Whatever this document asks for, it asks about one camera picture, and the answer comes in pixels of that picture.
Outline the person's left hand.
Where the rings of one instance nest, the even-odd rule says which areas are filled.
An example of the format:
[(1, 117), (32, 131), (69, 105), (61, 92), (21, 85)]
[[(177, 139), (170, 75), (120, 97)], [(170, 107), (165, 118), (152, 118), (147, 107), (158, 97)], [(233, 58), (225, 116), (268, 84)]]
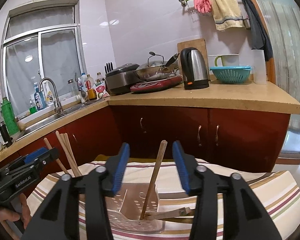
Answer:
[(24, 228), (26, 228), (32, 218), (25, 194), (21, 193), (19, 195), (19, 200), (22, 208), (21, 215), (15, 211), (0, 207), (0, 222), (7, 232), (11, 231), (11, 228), (8, 226), (6, 221), (15, 222), (21, 219), (23, 221)]

